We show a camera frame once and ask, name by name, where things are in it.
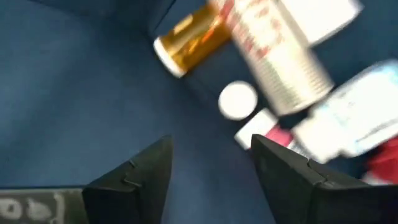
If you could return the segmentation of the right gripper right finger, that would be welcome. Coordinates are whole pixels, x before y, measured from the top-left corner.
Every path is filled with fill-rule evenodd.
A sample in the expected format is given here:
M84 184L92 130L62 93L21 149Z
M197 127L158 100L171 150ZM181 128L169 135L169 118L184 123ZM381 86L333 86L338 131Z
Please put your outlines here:
M256 173L277 223L381 223L370 185L252 135Z

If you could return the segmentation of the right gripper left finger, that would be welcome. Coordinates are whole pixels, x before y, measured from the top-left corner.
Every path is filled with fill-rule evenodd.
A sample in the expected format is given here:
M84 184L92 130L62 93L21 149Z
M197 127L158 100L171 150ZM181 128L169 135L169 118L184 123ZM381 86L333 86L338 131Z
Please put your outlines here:
M159 224L169 188L173 142L164 136L89 183L82 192L90 223Z

